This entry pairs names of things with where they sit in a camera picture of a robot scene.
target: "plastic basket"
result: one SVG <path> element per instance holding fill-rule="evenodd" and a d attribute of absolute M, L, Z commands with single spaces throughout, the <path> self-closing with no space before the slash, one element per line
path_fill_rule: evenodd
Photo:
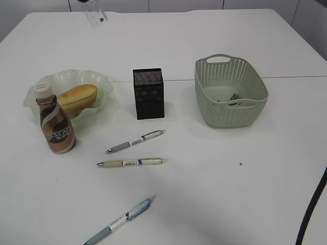
<path fill-rule="evenodd" d="M 214 57 L 230 60 L 209 63 Z M 246 60 L 228 55 L 212 55 L 195 63 L 195 91 L 205 121 L 216 128 L 251 125 L 268 99 L 267 88 L 254 68 Z M 231 102 L 236 91 L 242 99 Z"/>

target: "bread roll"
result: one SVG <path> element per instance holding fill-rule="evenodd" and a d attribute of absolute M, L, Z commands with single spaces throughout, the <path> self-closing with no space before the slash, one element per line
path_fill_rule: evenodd
<path fill-rule="evenodd" d="M 69 115 L 78 115 L 96 101 L 98 89 L 93 84 L 72 88 L 58 96 L 58 103 Z"/>

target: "bottle label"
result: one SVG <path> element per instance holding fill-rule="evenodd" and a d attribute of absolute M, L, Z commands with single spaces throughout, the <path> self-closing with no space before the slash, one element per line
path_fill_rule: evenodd
<path fill-rule="evenodd" d="M 57 103 L 57 97 L 40 109 L 42 131 L 51 150 L 56 153 L 69 151 L 75 143 L 75 134 L 68 115 Z"/>

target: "black box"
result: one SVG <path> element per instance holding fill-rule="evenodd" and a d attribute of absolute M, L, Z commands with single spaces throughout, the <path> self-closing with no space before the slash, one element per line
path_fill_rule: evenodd
<path fill-rule="evenodd" d="M 133 79 L 137 120 L 165 117 L 161 69 L 133 70 Z"/>

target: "pen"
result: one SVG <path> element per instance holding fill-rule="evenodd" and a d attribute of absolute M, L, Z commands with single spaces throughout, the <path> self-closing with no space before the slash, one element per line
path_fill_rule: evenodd
<path fill-rule="evenodd" d="M 156 196 L 154 195 L 152 197 L 146 198 L 143 202 L 138 204 L 131 211 L 127 212 L 126 214 L 118 218 L 116 221 L 112 222 L 109 226 L 104 228 L 102 231 L 100 231 L 97 235 L 89 239 L 84 245 L 94 245 L 98 243 L 100 240 L 105 238 L 111 232 L 115 231 L 118 227 L 122 226 L 127 221 L 132 221 L 133 219 L 135 219 L 137 216 L 139 216 L 141 213 L 143 213 L 150 207 L 155 197 Z"/>
<path fill-rule="evenodd" d="M 97 163 L 98 167 L 126 167 L 126 166 L 140 166 L 140 165 L 156 165 L 167 162 L 161 158 L 145 158 L 138 160 L 120 160 L 120 161 L 108 161 Z"/>
<path fill-rule="evenodd" d="M 110 148 L 109 150 L 106 151 L 106 153 L 114 153 L 117 151 L 120 151 L 122 149 L 128 148 L 132 145 L 135 145 L 137 143 L 141 143 L 143 141 L 146 141 L 148 139 L 152 139 L 154 137 L 157 137 L 161 134 L 163 134 L 165 132 L 165 130 L 157 130 L 157 131 L 153 131 L 151 133 L 148 133 L 146 135 L 141 136 L 140 138 L 133 140 L 133 141 L 127 141 L 125 143 L 122 143 L 120 145 L 114 146 L 113 148 Z"/>

